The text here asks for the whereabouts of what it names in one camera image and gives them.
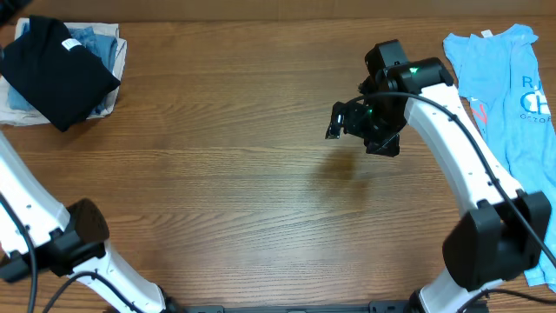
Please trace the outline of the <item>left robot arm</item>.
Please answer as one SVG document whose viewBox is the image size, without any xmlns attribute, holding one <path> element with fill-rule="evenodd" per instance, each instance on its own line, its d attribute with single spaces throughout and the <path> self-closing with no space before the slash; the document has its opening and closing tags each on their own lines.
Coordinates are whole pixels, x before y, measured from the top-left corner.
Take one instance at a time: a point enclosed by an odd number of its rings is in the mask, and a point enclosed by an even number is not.
<svg viewBox="0 0 556 313">
<path fill-rule="evenodd" d="M 178 312 L 181 307 L 157 284 L 139 275 L 109 240 L 96 205 L 84 198 L 69 207 L 58 202 L 30 173 L 6 138 L 1 140 L 1 278 L 31 279 L 51 271 L 78 281 L 119 312 Z"/>
</svg>

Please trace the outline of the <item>black t-shirt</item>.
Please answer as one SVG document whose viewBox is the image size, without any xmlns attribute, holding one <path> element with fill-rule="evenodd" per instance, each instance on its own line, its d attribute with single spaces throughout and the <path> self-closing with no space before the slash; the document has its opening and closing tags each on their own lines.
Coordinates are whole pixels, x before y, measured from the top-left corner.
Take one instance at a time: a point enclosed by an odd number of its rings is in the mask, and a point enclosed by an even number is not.
<svg viewBox="0 0 556 313">
<path fill-rule="evenodd" d="M 85 120 L 120 81 L 63 22 L 32 16 L 30 30 L 3 50 L 1 74 L 58 130 Z"/>
</svg>

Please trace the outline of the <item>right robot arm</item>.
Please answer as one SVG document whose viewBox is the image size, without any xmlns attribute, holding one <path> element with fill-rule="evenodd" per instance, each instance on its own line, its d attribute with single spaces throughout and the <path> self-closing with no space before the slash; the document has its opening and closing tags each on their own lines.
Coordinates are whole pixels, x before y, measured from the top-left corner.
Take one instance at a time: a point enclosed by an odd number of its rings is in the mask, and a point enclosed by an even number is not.
<svg viewBox="0 0 556 313">
<path fill-rule="evenodd" d="M 408 60 L 397 40 L 365 57 L 359 96 L 335 103 L 326 136 L 359 137 L 371 155 L 396 157 L 400 132 L 413 127 L 441 167 L 460 220 L 442 245 L 444 270 L 406 301 L 374 302 L 373 312 L 484 312 L 486 298 L 534 268 L 550 251 L 544 239 L 552 213 L 540 191 L 526 192 L 474 128 L 453 77 L 430 57 Z"/>
</svg>

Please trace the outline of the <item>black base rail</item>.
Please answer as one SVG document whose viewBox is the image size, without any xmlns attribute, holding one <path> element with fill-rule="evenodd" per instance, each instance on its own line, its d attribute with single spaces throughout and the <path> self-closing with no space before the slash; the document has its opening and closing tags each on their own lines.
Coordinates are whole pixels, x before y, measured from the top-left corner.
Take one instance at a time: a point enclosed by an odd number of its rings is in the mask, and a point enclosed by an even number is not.
<svg viewBox="0 0 556 313">
<path fill-rule="evenodd" d="M 372 301 L 368 304 L 266 306 L 231 308 L 218 305 L 189 306 L 185 313 L 404 313 L 407 301 Z"/>
</svg>

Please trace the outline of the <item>light blue t-shirt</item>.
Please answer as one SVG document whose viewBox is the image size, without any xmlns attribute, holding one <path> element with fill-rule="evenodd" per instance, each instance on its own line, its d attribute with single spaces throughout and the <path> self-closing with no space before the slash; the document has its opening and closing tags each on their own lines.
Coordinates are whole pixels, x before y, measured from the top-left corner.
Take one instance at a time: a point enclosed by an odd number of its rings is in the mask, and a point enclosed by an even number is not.
<svg viewBox="0 0 556 313">
<path fill-rule="evenodd" d="M 494 35 L 443 41 L 459 93 L 487 146 L 526 192 L 555 201 L 555 132 L 533 51 L 533 29 L 515 24 Z"/>
</svg>

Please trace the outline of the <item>folded beige cloth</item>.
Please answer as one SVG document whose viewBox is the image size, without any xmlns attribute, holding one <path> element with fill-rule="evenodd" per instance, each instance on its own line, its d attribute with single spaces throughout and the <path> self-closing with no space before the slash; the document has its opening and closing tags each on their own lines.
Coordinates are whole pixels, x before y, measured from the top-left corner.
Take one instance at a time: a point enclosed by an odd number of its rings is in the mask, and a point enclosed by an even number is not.
<svg viewBox="0 0 556 313">
<path fill-rule="evenodd" d="M 118 80 L 122 80 L 122 74 L 125 67 L 125 58 L 127 55 L 127 41 L 120 38 L 120 25 L 118 23 L 65 23 L 65 26 L 74 29 L 82 29 L 91 26 L 98 35 L 113 36 L 117 39 L 116 63 L 111 71 L 112 75 Z M 50 123 L 35 108 L 32 111 L 13 110 L 9 107 L 8 92 L 10 84 L 1 78 L 1 124 L 27 126 L 36 124 Z"/>
</svg>

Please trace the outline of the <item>folded blue jeans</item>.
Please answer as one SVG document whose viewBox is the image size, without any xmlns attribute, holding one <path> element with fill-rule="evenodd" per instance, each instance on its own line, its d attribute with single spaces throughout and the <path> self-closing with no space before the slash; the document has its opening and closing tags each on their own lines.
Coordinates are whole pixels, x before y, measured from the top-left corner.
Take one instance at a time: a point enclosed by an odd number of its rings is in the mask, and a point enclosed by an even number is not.
<svg viewBox="0 0 556 313">
<path fill-rule="evenodd" d="M 82 29 L 69 28 L 69 33 L 91 53 L 99 57 L 109 71 L 114 69 L 117 50 L 115 37 L 98 35 L 91 26 Z M 7 103 L 13 110 L 32 111 L 34 109 L 13 87 L 9 89 Z"/>
</svg>

